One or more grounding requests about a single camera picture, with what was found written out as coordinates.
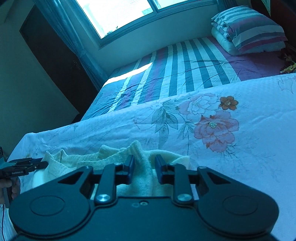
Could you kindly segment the person's left hand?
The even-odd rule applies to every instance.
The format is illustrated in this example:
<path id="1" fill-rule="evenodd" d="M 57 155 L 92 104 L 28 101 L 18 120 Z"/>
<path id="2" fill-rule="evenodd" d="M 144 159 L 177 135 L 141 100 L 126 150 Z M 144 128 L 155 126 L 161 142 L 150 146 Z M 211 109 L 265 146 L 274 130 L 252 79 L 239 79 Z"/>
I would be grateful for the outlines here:
<path id="1" fill-rule="evenodd" d="M 11 188 L 11 197 L 12 199 L 15 199 L 21 192 L 20 187 L 20 178 L 12 178 L 12 179 L 1 179 L 0 181 L 0 188 L 1 188 L 1 204 L 5 204 L 5 199 L 3 196 L 3 189 L 4 188 Z"/>

